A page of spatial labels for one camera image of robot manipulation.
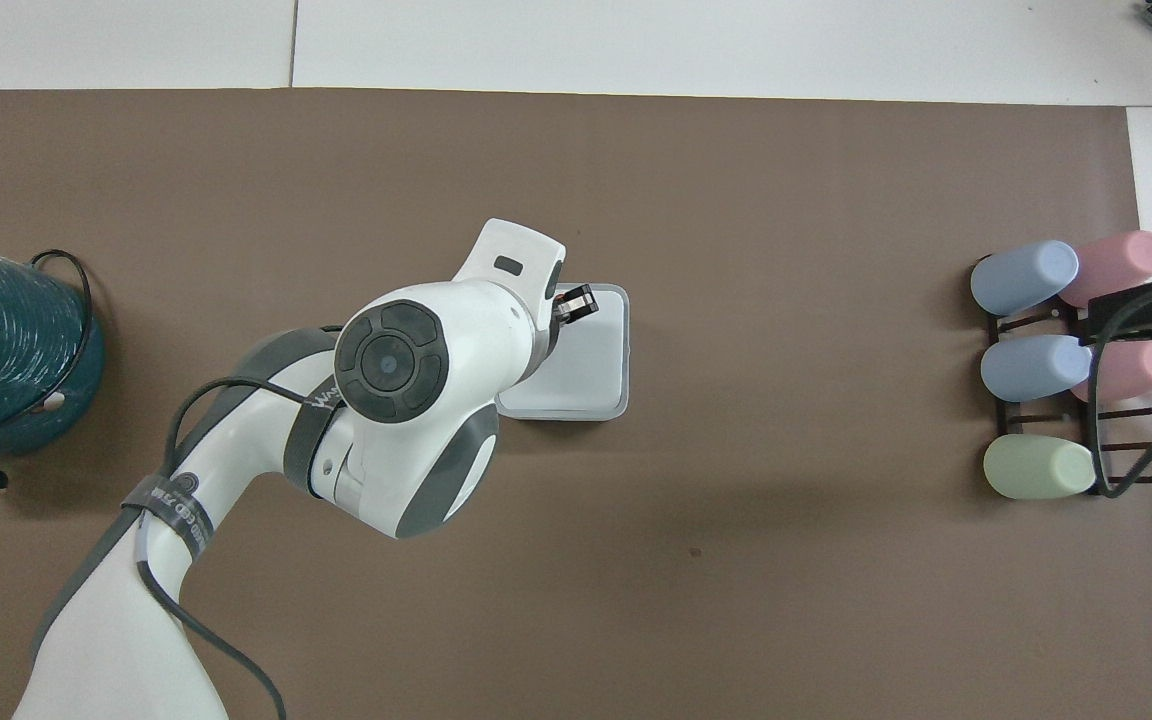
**green cup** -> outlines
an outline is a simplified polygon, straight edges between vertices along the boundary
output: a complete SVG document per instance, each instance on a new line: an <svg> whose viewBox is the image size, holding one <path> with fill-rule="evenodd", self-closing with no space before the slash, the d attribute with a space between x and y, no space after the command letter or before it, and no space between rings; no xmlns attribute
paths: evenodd
<svg viewBox="0 0 1152 720"><path fill-rule="evenodd" d="M984 477L1011 500L1051 500L1092 487L1092 452L1047 435L1002 435L984 452Z"/></svg>

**brown table surface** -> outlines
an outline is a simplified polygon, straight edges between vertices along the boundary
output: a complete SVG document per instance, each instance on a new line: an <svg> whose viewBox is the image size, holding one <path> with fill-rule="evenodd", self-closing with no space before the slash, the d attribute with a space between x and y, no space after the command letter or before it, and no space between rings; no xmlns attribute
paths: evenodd
<svg viewBox="0 0 1152 720"><path fill-rule="evenodd" d="M1152 717L1152 487L993 495L965 290L1137 227L1123 109L349 90L0 92L0 255L81 256L109 350L0 461L0 717L180 399L491 217L630 293L630 409L507 420L412 541L257 480L182 600L294 717Z"/></svg>

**black wire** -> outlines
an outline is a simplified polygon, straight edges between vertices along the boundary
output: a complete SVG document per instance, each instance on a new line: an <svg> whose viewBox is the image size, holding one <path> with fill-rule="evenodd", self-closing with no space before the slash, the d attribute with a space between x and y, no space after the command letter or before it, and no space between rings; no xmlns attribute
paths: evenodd
<svg viewBox="0 0 1152 720"><path fill-rule="evenodd" d="M78 260L78 258L74 258L71 253L65 250L58 250L54 247L52 247L51 250L44 250L33 256L33 258L29 259L29 266L32 266L32 268L39 268L41 260L46 260L47 258L63 258L69 260L69 264L74 266L74 270L77 270L78 280L83 283L83 324L82 329L78 333L78 346L74 348L74 355L70 355L69 359L65 362L63 367L61 367L60 377L56 378L56 380L52 382L51 386L47 387L47 389L45 389L45 392L43 392L36 401L31 402L31 404L24 406L22 409L15 411L15 414L8 415L6 418L1 419L0 427L10 423L10 420L16 420L22 418L24 415L29 415L37 406L40 406L41 402L47 400L47 397L51 397L51 393L56 392L60 389L60 386L63 386L65 381L68 381L69 374L71 374L74 369L78 366L78 359L82 359L83 351L88 349L88 339L91 338L92 334L92 288L91 283L88 281L86 268L83 268L83 264Z"/></svg>
<svg viewBox="0 0 1152 720"><path fill-rule="evenodd" d="M218 387L255 387L273 392L274 395L280 397L287 397L291 402L305 402L305 396L298 395L296 392L291 392L286 387L279 387L273 382L264 381L260 378L244 378L244 377L228 377L218 378L214 381L205 382L192 393L189 393L189 397L185 399L182 404L180 404L177 412L172 418L172 427L168 430L168 439L166 439L166 445L162 448L162 468L160 473L170 473L172 469L177 464L177 441L180 437L180 424L184 423L184 415L188 414L189 407L192 407L195 402L200 400L202 396L207 395L207 393L214 391Z"/></svg>
<svg viewBox="0 0 1152 720"><path fill-rule="evenodd" d="M232 657L234 661L238 665L247 667L248 673L260 680L260 684L265 685L265 692L270 694L270 698L274 702L274 707L278 710L278 720L287 720L287 707L283 705L283 694L278 691L278 687L274 685L274 680L270 679L270 675L262 670L260 665L256 665L256 661L251 657L243 655L243 652L237 647L234 647L228 642L225 642L220 635L211 632L205 624L200 623L197 617L189 615L189 612L184 607L180 607L177 601L172 600L172 596L164 591L162 585L159 584L159 579L154 577L154 574L150 570L150 564L146 560L137 561L136 564L137 573L141 574L141 582L145 584L145 589L154 597L154 600L159 602L165 611L168 611L172 616L180 621L180 624L185 626L194 630L198 637L211 643L212 647L225 652L226 655Z"/></svg>
<svg viewBox="0 0 1152 720"><path fill-rule="evenodd" d="M1092 470L1096 473L1097 492L1100 492L1104 497L1114 498L1123 495L1137 482L1140 475L1144 473L1144 468L1152 461L1151 444L1144 454L1140 455L1140 458L1135 462L1132 469L1124 475L1123 479L1119 480L1117 486L1111 487L1111 483L1105 477L1105 460L1101 456L1100 418L1098 418L1100 407L1098 407L1097 396L1097 382L1100 379L1098 376L1101 370L1101 356L1105 354L1105 347L1114 340L1119 328L1123 327L1123 323L1128 320L1129 316L1132 316L1135 311L1147 305L1149 302L1152 302L1152 290L1126 302L1114 314L1111 314L1111 318L1101 327L1101 332L1097 334L1096 350L1092 354L1092 366L1087 372L1087 449L1092 452Z"/></svg>

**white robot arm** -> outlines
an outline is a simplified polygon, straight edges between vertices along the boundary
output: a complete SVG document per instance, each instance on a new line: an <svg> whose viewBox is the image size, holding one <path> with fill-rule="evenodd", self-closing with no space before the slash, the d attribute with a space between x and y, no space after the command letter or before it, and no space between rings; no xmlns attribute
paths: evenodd
<svg viewBox="0 0 1152 720"><path fill-rule="evenodd" d="M293 331L253 348L221 382L238 387L169 441L52 604L15 717L227 717L175 600L243 488L279 471L388 537L439 528L492 457L494 397L540 365L563 323L596 311L577 288L556 312L563 256L488 220L450 282L379 297L336 336Z"/></svg>

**white table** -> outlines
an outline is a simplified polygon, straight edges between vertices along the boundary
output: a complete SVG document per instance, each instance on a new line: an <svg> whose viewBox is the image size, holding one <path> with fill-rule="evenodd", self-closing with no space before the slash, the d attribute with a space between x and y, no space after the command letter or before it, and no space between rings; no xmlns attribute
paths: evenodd
<svg viewBox="0 0 1152 720"><path fill-rule="evenodd" d="M1152 29L1137 8L1132 0L0 0L0 88L1123 105L1140 223L1152 229Z"/></svg>

